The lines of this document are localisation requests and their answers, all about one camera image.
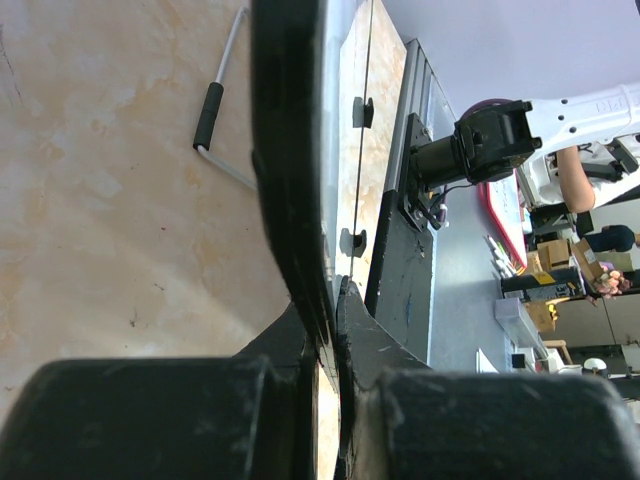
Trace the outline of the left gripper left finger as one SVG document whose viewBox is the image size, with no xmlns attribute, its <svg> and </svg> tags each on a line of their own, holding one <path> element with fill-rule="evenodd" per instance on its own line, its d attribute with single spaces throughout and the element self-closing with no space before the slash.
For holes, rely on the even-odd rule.
<svg viewBox="0 0 640 480">
<path fill-rule="evenodd" d="M 294 306 L 230 357 L 48 363 L 1 431 L 5 479 L 312 479 L 317 365 Z"/>
</svg>

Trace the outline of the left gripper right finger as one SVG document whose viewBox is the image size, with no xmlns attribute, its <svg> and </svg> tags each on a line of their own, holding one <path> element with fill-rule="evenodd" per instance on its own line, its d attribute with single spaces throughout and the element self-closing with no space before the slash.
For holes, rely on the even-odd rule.
<svg viewBox="0 0 640 480">
<path fill-rule="evenodd" d="M 635 479 L 639 433 L 593 376 L 428 368 L 369 315 L 337 300 L 339 479 Z"/>
</svg>

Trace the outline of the white whiteboard black frame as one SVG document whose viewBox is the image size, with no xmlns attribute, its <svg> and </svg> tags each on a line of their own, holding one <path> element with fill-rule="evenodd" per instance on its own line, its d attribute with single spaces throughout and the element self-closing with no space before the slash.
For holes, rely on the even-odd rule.
<svg viewBox="0 0 640 480">
<path fill-rule="evenodd" d="M 372 22 L 369 1 L 247 2 L 230 26 L 193 139 L 203 158 L 257 193 L 271 253 L 331 381 L 339 378 L 338 290 L 356 248 Z M 241 31 L 249 40 L 251 175 L 211 146 Z"/>
</svg>

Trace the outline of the person forearm in background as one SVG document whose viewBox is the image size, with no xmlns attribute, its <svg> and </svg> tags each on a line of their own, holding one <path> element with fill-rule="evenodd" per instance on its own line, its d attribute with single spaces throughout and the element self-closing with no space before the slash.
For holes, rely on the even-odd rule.
<svg viewBox="0 0 640 480">
<path fill-rule="evenodd" d="M 571 213 L 586 213 L 608 202 L 602 182 L 586 175 L 576 146 L 557 151 L 556 158 L 560 191 Z"/>
</svg>

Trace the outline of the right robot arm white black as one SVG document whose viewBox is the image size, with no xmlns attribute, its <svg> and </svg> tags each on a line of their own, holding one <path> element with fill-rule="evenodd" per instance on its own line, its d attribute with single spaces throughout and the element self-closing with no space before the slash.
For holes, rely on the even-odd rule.
<svg viewBox="0 0 640 480">
<path fill-rule="evenodd" d="M 462 180 L 479 185 L 517 175 L 527 207 L 562 204 L 554 155 L 566 147 L 577 148 L 595 204 L 604 206 L 639 187 L 639 86 L 552 100 L 487 100 L 439 140 L 410 115 L 405 139 L 399 209 L 419 230 L 441 226 L 436 209 L 447 186 Z"/>
</svg>

